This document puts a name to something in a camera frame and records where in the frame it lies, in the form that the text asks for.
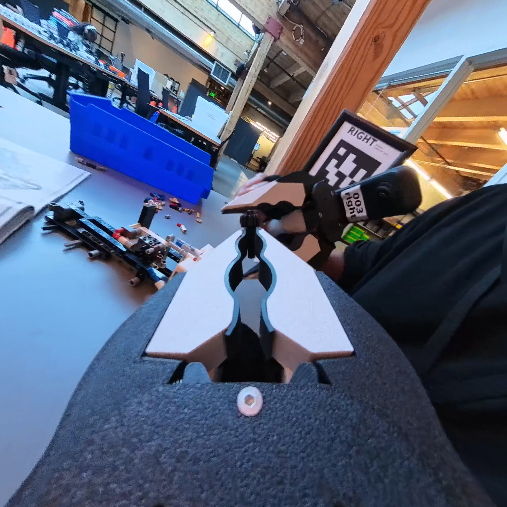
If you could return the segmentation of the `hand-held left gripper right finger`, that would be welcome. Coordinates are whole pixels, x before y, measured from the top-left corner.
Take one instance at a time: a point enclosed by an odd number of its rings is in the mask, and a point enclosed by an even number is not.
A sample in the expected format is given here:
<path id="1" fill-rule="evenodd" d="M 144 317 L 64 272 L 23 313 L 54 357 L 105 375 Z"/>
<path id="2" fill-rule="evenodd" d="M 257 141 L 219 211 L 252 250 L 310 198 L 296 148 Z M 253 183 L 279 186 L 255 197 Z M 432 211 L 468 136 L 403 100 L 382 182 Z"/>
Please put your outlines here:
<path id="1" fill-rule="evenodd" d="M 274 331 L 271 356 L 289 381 L 302 363 L 352 356 L 354 348 L 316 271 L 267 232 L 260 230 L 263 256 L 272 270 L 267 317 Z"/>

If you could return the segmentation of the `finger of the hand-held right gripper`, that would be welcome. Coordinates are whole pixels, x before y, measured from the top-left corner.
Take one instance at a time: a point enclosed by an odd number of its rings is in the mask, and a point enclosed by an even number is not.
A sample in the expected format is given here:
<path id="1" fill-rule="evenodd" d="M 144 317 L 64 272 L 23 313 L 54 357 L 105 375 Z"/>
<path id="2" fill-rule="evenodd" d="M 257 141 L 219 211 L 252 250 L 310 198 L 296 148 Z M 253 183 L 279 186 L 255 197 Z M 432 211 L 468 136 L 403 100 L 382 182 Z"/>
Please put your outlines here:
<path id="1" fill-rule="evenodd" d="M 244 184 L 220 211 L 222 214 L 260 211 L 269 218 L 280 218 L 303 208 L 307 202 L 308 173 L 297 171 L 284 176 L 263 173 Z"/>
<path id="2" fill-rule="evenodd" d="M 302 210 L 295 210 L 280 219 L 268 219 L 263 228 L 306 263 L 320 253 L 318 239 L 307 230 Z"/>

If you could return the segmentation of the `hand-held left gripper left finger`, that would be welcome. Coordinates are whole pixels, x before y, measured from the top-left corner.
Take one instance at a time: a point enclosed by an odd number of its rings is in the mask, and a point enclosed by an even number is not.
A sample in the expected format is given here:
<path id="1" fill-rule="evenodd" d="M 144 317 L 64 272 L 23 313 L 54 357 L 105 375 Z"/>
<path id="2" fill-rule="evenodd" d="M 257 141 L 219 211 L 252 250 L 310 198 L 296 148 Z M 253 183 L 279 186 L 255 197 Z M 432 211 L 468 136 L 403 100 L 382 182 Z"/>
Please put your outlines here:
<path id="1" fill-rule="evenodd" d="M 237 257 L 241 234 L 241 230 L 234 232 L 174 276 L 180 285 L 145 348 L 147 356 L 201 363 L 213 381 L 220 379 L 219 366 L 227 358 L 225 333 L 235 305 L 225 276 Z"/>

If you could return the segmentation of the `black lego gear axle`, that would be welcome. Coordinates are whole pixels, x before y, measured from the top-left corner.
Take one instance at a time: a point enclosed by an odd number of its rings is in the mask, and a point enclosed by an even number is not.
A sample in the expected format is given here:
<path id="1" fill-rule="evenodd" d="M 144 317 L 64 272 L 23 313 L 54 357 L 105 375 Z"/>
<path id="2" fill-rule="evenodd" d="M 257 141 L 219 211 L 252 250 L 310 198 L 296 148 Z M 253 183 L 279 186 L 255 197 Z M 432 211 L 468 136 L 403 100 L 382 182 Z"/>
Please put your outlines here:
<path id="1" fill-rule="evenodd" d="M 257 230 L 261 224 L 259 212 L 248 210 L 240 217 L 240 225 L 244 229 L 244 246 L 249 259 L 257 257 Z"/>

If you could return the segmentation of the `lego truck model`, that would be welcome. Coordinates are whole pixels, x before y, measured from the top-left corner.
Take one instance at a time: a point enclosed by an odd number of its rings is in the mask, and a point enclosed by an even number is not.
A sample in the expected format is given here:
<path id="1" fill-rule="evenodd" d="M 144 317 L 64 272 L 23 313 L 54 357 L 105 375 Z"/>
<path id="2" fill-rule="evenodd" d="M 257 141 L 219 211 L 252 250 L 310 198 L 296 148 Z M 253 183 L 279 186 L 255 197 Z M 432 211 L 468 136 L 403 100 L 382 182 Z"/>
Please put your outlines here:
<path id="1" fill-rule="evenodd" d="M 165 195 L 150 193 L 137 222 L 118 228 L 85 212 L 82 200 L 51 202 L 42 230 L 60 231 L 71 237 L 72 241 L 64 245 L 66 250 L 84 247 L 91 260 L 115 258 L 126 264 L 134 273 L 130 286 L 147 281 L 160 290 L 176 274 L 192 268 L 213 250 L 209 244 L 196 248 L 173 234 L 162 237 L 151 230 L 153 218 L 166 201 Z"/>

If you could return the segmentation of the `lego instruction booklet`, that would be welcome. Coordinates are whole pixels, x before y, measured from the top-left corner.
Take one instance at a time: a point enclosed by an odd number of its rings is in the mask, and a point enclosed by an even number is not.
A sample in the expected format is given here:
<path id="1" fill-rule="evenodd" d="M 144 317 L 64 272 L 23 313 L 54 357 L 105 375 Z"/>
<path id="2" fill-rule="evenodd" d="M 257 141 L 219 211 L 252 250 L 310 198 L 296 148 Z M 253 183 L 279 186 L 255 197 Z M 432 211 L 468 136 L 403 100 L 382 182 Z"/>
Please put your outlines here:
<path id="1" fill-rule="evenodd" d="M 89 176 L 1 138 L 1 243 Z"/>

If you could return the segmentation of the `person's right forearm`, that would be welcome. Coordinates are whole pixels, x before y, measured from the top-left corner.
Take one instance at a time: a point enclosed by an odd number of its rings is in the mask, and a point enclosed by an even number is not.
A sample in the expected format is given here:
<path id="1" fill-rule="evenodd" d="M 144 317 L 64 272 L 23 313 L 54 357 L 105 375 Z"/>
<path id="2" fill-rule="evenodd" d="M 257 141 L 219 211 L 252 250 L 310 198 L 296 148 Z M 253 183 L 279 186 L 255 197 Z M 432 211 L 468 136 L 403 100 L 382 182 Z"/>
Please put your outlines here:
<path id="1" fill-rule="evenodd" d="M 321 271 L 336 284 L 339 284 L 344 270 L 345 251 L 339 249 L 334 249 L 321 266 Z"/>

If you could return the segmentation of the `scattered coloured lego pieces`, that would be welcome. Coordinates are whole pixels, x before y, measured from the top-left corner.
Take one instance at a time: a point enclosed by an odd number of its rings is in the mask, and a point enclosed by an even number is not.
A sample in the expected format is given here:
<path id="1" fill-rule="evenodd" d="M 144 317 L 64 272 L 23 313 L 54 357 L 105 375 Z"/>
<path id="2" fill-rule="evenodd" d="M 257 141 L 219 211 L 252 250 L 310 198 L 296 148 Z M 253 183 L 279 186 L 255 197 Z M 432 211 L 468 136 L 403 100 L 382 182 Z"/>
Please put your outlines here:
<path id="1" fill-rule="evenodd" d="M 159 219 L 155 217 L 161 214 L 162 219 L 170 220 L 172 213 L 185 213 L 194 215 L 198 223 L 201 223 L 200 212 L 190 206 L 182 204 L 176 197 L 166 197 L 160 193 L 149 193 L 148 197 L 143 200 L 142 210 L 140 212 L 137 224 L 149 231 L 155 233 Z"/>

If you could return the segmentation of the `framed black white marker sign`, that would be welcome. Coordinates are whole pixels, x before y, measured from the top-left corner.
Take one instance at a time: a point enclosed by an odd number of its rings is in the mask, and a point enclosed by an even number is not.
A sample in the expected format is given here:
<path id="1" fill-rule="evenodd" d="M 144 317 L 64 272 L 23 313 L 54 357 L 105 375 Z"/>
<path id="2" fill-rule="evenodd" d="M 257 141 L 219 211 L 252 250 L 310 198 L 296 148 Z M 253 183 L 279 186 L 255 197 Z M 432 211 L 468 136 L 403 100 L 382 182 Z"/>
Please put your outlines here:
<path id="1" fill-rule="evenodd" d="M 414 144 L 343 110 L 303 171 L 338 190 L 402 165 L 415 151 Z"/>

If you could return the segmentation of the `person in black shirt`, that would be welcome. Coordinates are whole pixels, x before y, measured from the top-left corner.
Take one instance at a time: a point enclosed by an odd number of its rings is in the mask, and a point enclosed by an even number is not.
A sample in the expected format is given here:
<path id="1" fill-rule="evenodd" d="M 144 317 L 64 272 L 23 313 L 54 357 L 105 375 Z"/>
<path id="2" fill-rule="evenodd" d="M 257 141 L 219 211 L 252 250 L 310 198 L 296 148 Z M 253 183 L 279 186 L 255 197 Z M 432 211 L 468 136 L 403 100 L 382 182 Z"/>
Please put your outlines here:
<path id="1" fill-rule="evenodd" d="M 506 506 L 506 184 L 353 243 L 338 283 L 406 354 L 462 461 Z"/>

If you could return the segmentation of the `pale timber column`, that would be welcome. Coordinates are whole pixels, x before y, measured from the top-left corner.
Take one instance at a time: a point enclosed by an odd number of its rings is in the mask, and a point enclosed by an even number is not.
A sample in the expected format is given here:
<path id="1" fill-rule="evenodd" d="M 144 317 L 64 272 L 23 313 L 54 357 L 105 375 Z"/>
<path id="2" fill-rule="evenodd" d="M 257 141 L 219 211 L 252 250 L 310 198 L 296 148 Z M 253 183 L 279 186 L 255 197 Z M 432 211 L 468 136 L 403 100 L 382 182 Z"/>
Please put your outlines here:
<path id="1" fill-rule="evenodd" d="M 222 142 L 232 135 L 274 41 L 274 35 L 267 24 L 264 24 L 259 41 L 254 48 L 255 51 L 247 62 L 246 75 L 237 80 L 232 96 L 226 106 L 228 118 L 219 136 Z"/>

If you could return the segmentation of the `blue plastic bin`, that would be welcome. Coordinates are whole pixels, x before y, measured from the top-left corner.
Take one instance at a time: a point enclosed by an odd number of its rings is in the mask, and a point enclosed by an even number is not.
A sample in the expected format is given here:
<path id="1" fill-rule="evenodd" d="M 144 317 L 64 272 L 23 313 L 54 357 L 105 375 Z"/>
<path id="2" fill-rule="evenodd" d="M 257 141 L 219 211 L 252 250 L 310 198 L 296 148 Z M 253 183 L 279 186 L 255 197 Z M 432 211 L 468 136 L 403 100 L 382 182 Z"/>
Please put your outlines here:
<path id="1" fill-rule="evenodd" d="M 103 97 L 69 95 L 69 149 L 192 204 L 207 199 L 210 154 Z"/>

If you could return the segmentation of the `grey ceiling pipe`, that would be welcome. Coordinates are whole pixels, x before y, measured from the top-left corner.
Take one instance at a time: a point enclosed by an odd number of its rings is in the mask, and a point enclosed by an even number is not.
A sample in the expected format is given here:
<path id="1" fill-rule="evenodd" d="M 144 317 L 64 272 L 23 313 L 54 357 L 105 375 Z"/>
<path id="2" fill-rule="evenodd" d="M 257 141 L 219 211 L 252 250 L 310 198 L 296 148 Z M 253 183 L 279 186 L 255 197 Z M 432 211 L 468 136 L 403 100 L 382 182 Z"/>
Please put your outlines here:
<path id="1" fill-rule="evenodd" d="M 214 58 L 187 36 L 146 8 L 140 1 L 99 1 L 106 10 L 146 31 L 152 38 L 173 49 L 200 70 L 211 73 Z"/>

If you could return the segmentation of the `background workbench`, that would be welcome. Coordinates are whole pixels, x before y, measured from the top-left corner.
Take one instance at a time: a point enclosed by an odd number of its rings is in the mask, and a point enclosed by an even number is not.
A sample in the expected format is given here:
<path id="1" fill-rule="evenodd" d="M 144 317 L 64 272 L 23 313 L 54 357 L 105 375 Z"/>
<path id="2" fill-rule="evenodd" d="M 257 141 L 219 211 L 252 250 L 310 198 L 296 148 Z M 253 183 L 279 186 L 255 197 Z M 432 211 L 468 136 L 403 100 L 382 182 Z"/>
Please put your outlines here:
<path id="1" fill-rule="evenodd" d="M 96 38 L 95 26 L 77 22 L 66 11 L 56 9 L 49 20 L 41 20 L 37 5 L 22 1 L 22 11 L 1 5 L 1 67 L 46 70 L 49 74 L 22 74 L 12 90 L 22 89 L 37 98 L 68 110 L 68 89 L 106 97 L 109 82 L 121 87 L 120 106 L 137 95 L 137 86 L 125 74 L 100 59 L 89 38 Z"/>

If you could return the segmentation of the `brown wooden post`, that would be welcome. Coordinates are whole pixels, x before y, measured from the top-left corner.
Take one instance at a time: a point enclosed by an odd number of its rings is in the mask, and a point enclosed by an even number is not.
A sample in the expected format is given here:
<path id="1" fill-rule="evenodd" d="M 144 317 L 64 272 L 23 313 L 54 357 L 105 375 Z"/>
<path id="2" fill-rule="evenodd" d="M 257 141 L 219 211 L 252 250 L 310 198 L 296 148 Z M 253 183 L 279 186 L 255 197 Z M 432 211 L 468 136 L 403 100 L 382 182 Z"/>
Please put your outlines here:
<path id="1" fill-rule="evenodd" d="M 430 1 L 356 1 L 265 174 L 302 170 L 340 113 L 358 112 Z"/>

